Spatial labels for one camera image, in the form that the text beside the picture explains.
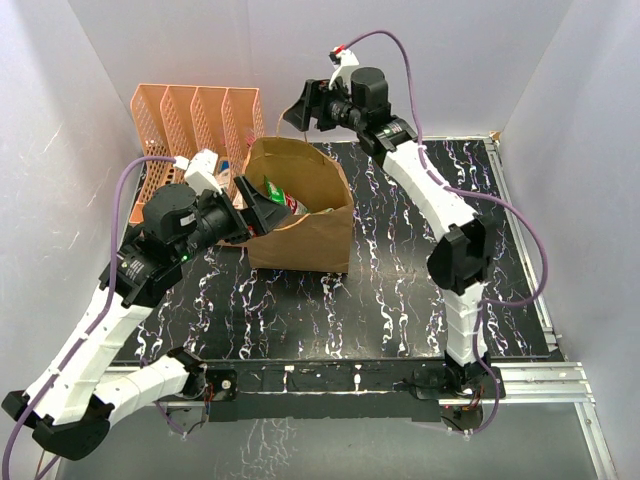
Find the green Chuba chips bag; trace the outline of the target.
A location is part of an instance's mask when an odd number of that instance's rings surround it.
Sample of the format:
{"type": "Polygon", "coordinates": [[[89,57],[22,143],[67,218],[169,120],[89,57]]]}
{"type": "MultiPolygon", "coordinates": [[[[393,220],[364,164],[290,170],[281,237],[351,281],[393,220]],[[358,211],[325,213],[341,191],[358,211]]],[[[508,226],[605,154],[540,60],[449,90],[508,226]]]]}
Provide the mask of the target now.
{"type": "Polygon", "coordinates": [[[306,215],[311,213],[301,201],[277,186],[267,176],[264,177],[264,186],[269,199],[279,205],[286,206],[292,215],[306,215]]]}

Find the brown paper bag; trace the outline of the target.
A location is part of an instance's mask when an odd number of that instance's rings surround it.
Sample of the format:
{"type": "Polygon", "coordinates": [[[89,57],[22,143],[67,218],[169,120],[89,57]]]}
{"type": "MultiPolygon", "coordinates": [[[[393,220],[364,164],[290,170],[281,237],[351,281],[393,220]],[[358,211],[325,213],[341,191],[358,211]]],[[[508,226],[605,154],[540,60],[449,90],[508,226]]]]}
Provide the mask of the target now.
{"type": "Polygon", "coordinates": [[[354,200],[337,161],[306,141],[263,136],[253,142],[244,174],[288,214],[246,243],[252,268],[349,271],[354,200]]]}

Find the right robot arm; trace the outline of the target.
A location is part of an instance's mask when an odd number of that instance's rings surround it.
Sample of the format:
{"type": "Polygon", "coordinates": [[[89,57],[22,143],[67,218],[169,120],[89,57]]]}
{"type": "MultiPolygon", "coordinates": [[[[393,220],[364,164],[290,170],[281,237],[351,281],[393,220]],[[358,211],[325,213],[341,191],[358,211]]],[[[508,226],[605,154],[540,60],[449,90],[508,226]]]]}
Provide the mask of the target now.
{"type": "Polygon", "coordinates": [[[393,114],[384,73],[357,67],[349,75],[309,79],[283,114],[300,132],[342,127],[355,132],[361,149],[399,184],[427,220],[437,244],[427,260],[445,303],[447,343],[440,389],[477,406],[485,392],[490,358],[481,310],[492,264],[496,226],[479,214],[430,165],[419,135],[393,114]]]}

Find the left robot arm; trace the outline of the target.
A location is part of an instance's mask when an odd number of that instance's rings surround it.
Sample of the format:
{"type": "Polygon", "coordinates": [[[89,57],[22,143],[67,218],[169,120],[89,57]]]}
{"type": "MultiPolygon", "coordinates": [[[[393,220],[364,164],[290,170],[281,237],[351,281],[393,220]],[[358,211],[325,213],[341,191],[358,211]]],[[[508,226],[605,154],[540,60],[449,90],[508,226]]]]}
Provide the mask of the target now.
{"type": "Polygon", "coordinates": [[[226,192],[186,184],[159,188],[143,208],[143,222],[126,236],[100,276],[91,303],[53,364],[2,407],[32,429],[44,450],[68,460],[93,452],[111,427],[166,396],[200,397],[206,367],[176,347],[118,380],[102,376],[129,335],[183,278],[184,264],[220,241],[243,243],[270,233],[291,213],[239,176],[244,200],[236,209],[226,192]]]}

